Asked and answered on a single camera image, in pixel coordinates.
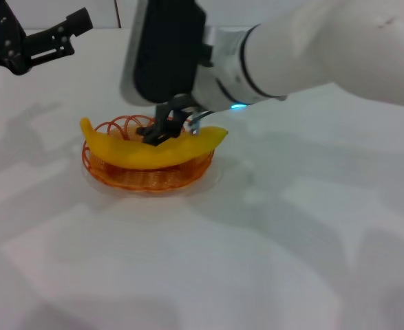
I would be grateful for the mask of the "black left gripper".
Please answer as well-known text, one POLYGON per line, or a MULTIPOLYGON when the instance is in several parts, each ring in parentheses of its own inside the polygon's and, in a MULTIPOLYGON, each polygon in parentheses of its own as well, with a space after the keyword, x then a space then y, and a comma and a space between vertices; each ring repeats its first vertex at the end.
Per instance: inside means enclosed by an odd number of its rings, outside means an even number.
POLYGON ((71 37, 93 28, 86 8, 70 14, 62 23, 26 36, 6 1, 0 1, 0 66, 14 75, 26 74, 31 67, 75 53, 71 37))

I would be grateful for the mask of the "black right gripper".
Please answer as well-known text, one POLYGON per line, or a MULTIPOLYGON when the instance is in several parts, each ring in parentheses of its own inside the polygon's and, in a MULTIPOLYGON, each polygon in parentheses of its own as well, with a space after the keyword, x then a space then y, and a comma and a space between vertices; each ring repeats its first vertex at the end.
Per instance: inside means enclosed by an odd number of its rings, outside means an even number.
POLYGON ((140 126, 136 133, 142 136, 142 142, 159 146, 167 140, 178 138, 185 121, 197 108, 197 102, 190 95, 175 96, 159 104, 155 110, 155 121, 149 126, 140 126))

